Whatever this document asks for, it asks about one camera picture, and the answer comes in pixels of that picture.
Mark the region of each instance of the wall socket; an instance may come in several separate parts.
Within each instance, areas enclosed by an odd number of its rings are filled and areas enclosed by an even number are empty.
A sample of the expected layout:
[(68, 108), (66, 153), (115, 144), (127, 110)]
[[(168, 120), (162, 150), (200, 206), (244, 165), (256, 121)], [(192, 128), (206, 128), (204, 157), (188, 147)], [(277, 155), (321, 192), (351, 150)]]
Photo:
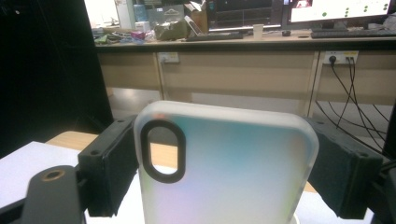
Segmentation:
[(163, 63), (180, 63), (177, 52), (159, 52), (158, 60)]
[(349, 61), (347, 58), (351, 59), (353, 58), (354, 62), (356, 63), (358, 61), (358, 54), (359, 52), (357, 50), (349, 50), (349, 51), (326, 51), (326, 54), (324, 55), (324, 60), (323, 63), (326, 64), (331, 64), (329, 61), (329, 58), (332, 56), (335, 56), (335, 64), (349, 64)]

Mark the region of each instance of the monitor screen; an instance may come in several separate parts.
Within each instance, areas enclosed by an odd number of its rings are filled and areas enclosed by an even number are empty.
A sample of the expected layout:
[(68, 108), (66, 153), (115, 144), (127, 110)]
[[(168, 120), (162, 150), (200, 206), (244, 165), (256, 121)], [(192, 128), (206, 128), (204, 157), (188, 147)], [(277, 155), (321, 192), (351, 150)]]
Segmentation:
[(251, 30), (280, 27), (283, 0), (206, 0), (209, 31)]
[(290, 0), (289, 22), (346, 20), (387, 15), (390, 0)]

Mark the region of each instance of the phone case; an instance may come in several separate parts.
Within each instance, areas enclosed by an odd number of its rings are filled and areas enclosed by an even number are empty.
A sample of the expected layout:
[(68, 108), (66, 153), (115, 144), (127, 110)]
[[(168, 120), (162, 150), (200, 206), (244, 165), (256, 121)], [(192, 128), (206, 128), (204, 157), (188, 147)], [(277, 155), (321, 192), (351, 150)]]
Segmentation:
[[(155, 127), (177, 137), (173, 174), (152, 165)], [(146, 224), (287, 224), (318, 154), (298, 116), (165, 101), (138, 115), (134, 139)]]

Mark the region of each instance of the black plug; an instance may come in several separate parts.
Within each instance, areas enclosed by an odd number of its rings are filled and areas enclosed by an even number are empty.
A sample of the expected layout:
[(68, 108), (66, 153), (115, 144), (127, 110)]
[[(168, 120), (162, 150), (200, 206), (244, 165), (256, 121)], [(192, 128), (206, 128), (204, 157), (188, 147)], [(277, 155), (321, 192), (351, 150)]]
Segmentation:
[(337, 61), (337, 58), (334, 55), (330, 56), (329, 62), (332, 65), (332, 67), (334, 67), (335, 61)]

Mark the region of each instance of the keyboard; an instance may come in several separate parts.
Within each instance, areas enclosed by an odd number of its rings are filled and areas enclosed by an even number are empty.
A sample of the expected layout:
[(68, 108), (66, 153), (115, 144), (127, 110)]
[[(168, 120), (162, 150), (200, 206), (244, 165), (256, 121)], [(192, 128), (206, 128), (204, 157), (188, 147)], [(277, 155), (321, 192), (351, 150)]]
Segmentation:
[(354, 38), (354, 37), (387, 37), (396, 36), (396, 30), (354, 30), (354, 31), (324, 31), (311, 33), (317, 38)]
[(192, 42), (192, 41), (229, 40), (229, 39), (243, 39), (243, 38), (244, 36), (239, 33), (229, 33), (227, 35), (214, 33), (210, 35), (198, 35), (198, 36), (189, 37), (186, 39), (186, 41)]

